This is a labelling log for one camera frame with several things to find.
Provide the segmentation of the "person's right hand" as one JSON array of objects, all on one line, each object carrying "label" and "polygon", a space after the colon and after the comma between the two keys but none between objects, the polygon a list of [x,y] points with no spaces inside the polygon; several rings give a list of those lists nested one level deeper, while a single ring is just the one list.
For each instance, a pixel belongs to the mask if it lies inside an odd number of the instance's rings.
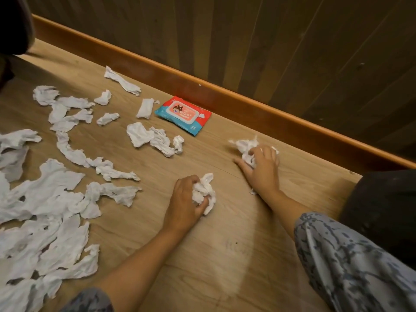
[{"label": "person's right hand", "polygon": [[246,179],[251,188],[254,191],[256,189],[266,189],[266,187],[277,187],[279,189],[278,167],[274,165],[270,150],[267,148],[262,152],[260,149],[254,148],[250,153],[254,154],[257,159],[253,179]]}]

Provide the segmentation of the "person's left hand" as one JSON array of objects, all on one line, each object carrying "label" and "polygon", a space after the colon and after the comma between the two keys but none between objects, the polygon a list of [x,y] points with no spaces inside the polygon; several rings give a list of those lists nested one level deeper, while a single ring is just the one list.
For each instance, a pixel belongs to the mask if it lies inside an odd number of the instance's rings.
[{"label": "person's left hand", "polygon": [[192,190],[199,183],[197,175],[178,179],[174,185],[168,208],[164,216],[162,231],[178,236],[186,235],[200,220],[202,215],[195,215]]}]

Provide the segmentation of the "white wet wipe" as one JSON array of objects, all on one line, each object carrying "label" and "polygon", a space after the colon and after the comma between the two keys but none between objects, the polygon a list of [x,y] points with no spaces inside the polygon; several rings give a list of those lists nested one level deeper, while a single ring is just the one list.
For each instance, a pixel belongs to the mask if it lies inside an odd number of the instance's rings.
[{"label": "white wet wipe", "polygon": [[254,148],[258,148],[262,152],[268,148],[270,150],[271,157],[274,160],[274,165],[276,167],[279,167],[280,165],[278,150],[273,146],[260,143],[256,136],[253,139],[239,139],[236,141],[229,140],[229,143],[231,143],[231,145],[240,152],[239,158],[242,158],[253,169],[256,169],[257,166],[257,159],[255,158],[255,155],[250,153],[250,151]]},{"label": "white wet wipe", "polygon": [[195,204],[200,205],[205,197],[208,197],[208,205],[204,211],[204,215],[208,215],[216,204],[216,192],[211,186],[211,182],[214,179],[213,173],[206,173],[200,178],[199,183],[193,185],[192,199]]}]

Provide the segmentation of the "person's right forearm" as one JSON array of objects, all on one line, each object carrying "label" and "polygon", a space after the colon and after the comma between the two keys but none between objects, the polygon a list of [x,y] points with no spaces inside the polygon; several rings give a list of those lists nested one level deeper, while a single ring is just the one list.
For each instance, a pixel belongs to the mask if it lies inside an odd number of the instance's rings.
[{"label": "person's right forearm", "polygon": [[312,212],[312,210],[288,197],[277,187],[266,187],[266,189],[256,189],[255,191],[270,207],[284,230],[294,241],[294,227],[296,221],[301,215]]}]

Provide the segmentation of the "person's left forearm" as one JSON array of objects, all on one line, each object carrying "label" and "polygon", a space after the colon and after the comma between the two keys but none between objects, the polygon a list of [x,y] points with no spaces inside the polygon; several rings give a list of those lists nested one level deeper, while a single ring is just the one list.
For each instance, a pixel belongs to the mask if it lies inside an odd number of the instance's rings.
[{"label": "person's left forearm", "polygon": [[109,297],[114,312],[137,312],[170,254],[189,227],[165,225],[149,242],[130,255],[97,284]]}]

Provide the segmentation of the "orange wooden skirting board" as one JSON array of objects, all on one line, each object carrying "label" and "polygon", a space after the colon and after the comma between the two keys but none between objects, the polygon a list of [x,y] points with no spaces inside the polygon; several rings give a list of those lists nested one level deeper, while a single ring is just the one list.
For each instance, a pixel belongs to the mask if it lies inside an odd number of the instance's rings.
[{"label": "orange wooden skirting board", "polygon": [[179,96],[358,174],[416,169],[406,160],[151,59],[33,15],[36,37],[138,82]]}]

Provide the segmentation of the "red and blue wipes packet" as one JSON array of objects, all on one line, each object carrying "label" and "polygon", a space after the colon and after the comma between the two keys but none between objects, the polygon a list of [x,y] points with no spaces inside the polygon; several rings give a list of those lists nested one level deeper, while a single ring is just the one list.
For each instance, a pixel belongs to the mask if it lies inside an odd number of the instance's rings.
[{"label": "red and blue wipes packet", "polygon": [[197,136],[210,119],[212,112],[173,96],[155,110],[154,114],[174,123],[190,135]]}]

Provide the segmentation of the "spread of scattered white wipes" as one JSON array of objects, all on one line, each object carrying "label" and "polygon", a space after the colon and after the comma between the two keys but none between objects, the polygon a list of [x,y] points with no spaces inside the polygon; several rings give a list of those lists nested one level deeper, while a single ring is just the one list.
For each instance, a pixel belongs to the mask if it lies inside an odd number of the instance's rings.
[{"label": "spread of scattered white wipes", "polygon": [[85,193],[73,191],[85,174],[73,172],[53,158],[40,165],[38,179],[11,189],[10,183],[23,175],[27,143],[39,143],[42,137],[31,129],[0,134],[0,225],[22,221],[20,227],[0,229],[0,261],[10,264],[0,273],[5,283],[0,285],[0,312],[38,312],[45,299],[55,297],[64,280],[95,274],[100,246],[86,244],[88,220],[101,216],[98,200],[104,195],[130,207],[141,190],[111,182],[119,178],[139,182],[136,173],[118,171],[111,161],[88,158],[70,146],[68,132],[81,121],[90,124],[92,106],[108,104],[111,96],[106,90],[89,102],[73,96],[62,98],[54,86],[40,85],[33,90],[34,101],[52,108],[48,122],[59,151],[72,163],[92,167],[104,178],[105,183],[89,183]]}]

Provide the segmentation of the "person's black trouser leg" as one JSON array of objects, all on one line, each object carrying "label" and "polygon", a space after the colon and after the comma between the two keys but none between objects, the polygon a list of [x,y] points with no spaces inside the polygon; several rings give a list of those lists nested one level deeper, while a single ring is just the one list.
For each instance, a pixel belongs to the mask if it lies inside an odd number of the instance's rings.
[{"label": "person's black trouser leg", "polygon": [[365,174],[339,222],[416,270],[416,169]]}]

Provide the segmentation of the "person's left patterned grey sleeve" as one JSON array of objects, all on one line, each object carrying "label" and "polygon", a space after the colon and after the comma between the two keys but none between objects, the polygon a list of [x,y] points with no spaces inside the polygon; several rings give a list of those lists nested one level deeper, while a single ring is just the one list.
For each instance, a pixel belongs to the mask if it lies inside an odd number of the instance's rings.
[{"label": "person's left patterned grey sleeve", "polygon": [[102,289],[87,288],[65,304],[59,312],[114,312],[114,307]]}]

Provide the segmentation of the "person's patterned grey sleeve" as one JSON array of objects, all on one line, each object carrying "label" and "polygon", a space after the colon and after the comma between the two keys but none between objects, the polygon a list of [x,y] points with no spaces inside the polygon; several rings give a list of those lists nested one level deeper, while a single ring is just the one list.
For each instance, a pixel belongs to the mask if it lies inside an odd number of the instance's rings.
[{"label": "person's patterned grey sleeve", "polygon": [[114,307],[102,289],[87,288],[65,304],[59,312],[114,312]]},{"label": "person's patterned grey sleeve", "polygon": [[416,312],[416,271],[351,228],[310,212],[294,225],[309,284],[336,312]]}]

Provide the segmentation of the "person's right patterned grey sleeve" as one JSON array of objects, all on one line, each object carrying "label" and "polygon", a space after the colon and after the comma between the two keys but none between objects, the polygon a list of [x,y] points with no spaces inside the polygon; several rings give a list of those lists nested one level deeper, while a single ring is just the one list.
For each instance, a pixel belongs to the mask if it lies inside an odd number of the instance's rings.
[{"label": "person's right patterned grey sleeve", "polygon": [[294,225],[309,284],[336,312],[416,312],[416,271],[351,228],[310,212]]}]

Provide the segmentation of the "dark rounded object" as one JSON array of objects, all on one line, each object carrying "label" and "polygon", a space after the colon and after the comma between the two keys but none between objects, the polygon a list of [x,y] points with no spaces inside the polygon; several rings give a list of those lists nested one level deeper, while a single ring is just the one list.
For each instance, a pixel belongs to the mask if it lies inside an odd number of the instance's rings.
[{"label": "dark rounded object", "polygon": [[33,18],[27,0],[0,0],[0,92],[14,77],[9,57],[25,54],[34,40]]}]

